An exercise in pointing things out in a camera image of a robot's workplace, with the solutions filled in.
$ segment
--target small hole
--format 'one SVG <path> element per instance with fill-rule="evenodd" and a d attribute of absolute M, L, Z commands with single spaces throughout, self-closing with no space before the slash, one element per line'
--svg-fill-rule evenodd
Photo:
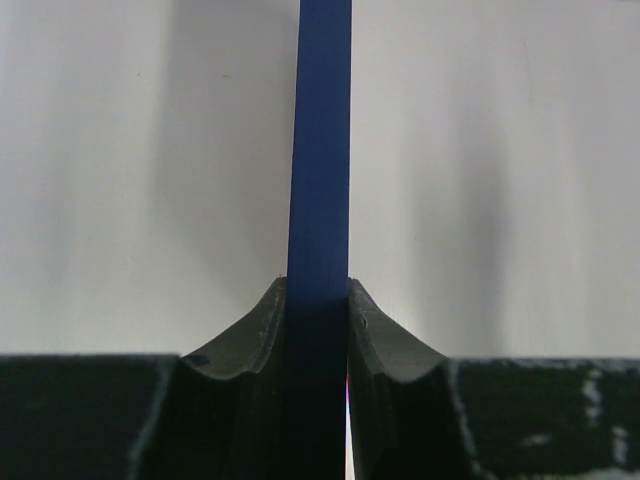
<path fill-rule="evenodd" d="M 186 359 L 196 367 L 202 367 L 203 365 L 207 365 L 209 363 L 209 357 L 206 355 L 189 355 Z"/>

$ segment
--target white background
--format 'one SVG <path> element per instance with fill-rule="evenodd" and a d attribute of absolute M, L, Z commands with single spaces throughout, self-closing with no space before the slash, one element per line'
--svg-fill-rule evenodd
<path fill-rule="evenodd" d="M 0 351 L 188 352 L 286 272 L 297 6 L 0 0 Z M 640 4 L 355 0 L 351 274 L 447 354 L 637 355 Z"/>

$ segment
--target blue rod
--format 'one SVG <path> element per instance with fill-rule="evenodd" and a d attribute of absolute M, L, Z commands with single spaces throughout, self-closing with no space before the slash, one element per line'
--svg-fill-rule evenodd
<path fill-rule="evenodd" d="M 344 478 L 351 0 L 301 0 L 285 316 L 287 478 Z"/>

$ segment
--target black plastic part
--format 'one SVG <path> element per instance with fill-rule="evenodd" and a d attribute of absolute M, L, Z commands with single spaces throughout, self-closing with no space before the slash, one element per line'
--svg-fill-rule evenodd
<path fill-rule="evenodd" d="M 0 479 L 278 478 L 284 294 L 185 359 L 0 359 Z"/>
<path fill-rule="evenodd" d="M 357 281 L 349 334 L 358 480 L 640 478 L 638 361 L 447 359 Z"/>

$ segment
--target white scuff mark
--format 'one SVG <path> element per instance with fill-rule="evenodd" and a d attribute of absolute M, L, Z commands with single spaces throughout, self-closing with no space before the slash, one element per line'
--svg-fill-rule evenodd
<path fill-rule="evenodd" d="M 587 373 L 587 379 L 582 386 L 582 393 L 588 402 L 585 414 L 591 428 L 598 426 L 600 414 L 602 413 L 602 394 L 598 390 L 598 379 L 600 377 L 602 377 L 602 372 L 594 368 Z"/>
<path fill-rule="evenodd" d="M 156 389 L 151 397 L 149 413 L 138 433 L 138 438 L 129 449 L 129 463 L 131 465 L 129 479 L 138 478 L 140 468 L 142 467 L 142 456 L 145 453 L 145 449 L 149 446 L 152 436 L 155 434 L 158 418 L 160 418 L 160 414 L 162 413 L 162 406 L 167 396 L 171 375 L 173 374 L 173 367 L 168 368 L 168 366 L 173 362 L 174 360 L 171 358 L 156 360 L 155 367 L 158 378 L 156 380 Z"/>
<path fill-rule="evenodd" d="M 618 360 L 613 358 L 604 359 L 581 359 L 581 358 L 459 358 L 466 364 L 503 364 L 515 365 L 521 368 L 542 368 L 547 370 L 577 370 L 579 368 L 598 369 L 604 373 L 640 373 L 640 361 Z"/>
<path fill-rule="evenodd" d="M 498 480 L 492 472 L 486 470 L 478 461 L 478 450 L 476 448 L 476 442 L 473 438 L 473 434 L 469 429 L 469 422 L 467 418 L 467 412 L 464 408 L 464 403 L 460 397 L 460 391 L 458 390 L 458 367 L 459 363 L 456 361 L 447 362 L 449 369 L 449 388 L 451 389 L 451 397 L 453 401 L 453 408 L 458 414 L 458 424 L 460 425 L 460 434 L 462 435 L 462 443 L 465 450 L 469 454 L 471 460 L 471 470 L 477 478 L 484 480 Z"/>
<path fill-rule="evenodd" d="M 510 480 L 640 480 L 639 472 L 625 472 L 617 468 L 607 470 L 593 470 L 591 472 L 576 475 L 541 474 L 518 475 L 510 477 Z"/>
<path fill-rule="evenodd" d="M 546 433 L 539 433 L 537 435 L 531 435 L 530 437 L 524 438 L 520 442 L 520 446 L 523 448 L 539 447 L 550 442 L 551 435 L 547 435 Z"/>
<path fill-rule="evenodd" d="M 627 443 L 629 433 L 624 428 L 616 425 L 611 429 L 611 434 L 613 437 L 611 442 L 613 460 L 616 465 L 624 467 L 627 464 L 627 453 L 629 452 Z"/>

